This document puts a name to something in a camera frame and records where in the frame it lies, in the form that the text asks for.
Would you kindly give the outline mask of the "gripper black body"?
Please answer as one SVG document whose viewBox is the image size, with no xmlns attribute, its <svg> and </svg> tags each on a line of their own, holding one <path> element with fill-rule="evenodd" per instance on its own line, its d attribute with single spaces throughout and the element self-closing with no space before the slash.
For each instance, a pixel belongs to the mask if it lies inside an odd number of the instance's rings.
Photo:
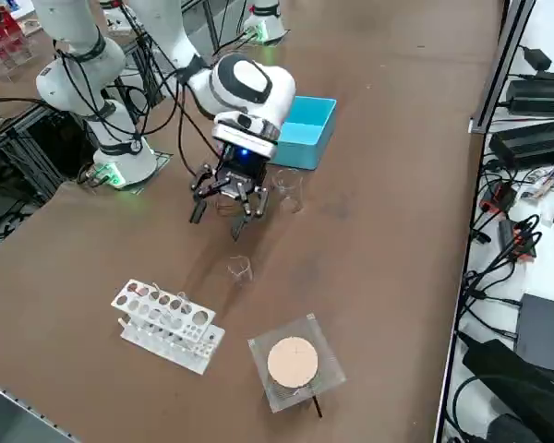
<svg viewBox="0 0 554 443">
<path fill-rule="evenodd" d="M 267 173 L 269 159 L 252 149 L 244 148 L 232 143 L 224 143 L 214 172 L 216 181 L 232 176 L 231 182 L 236 180 L 251 183 L 252 186 L 261 186 Z"/>
</svg>

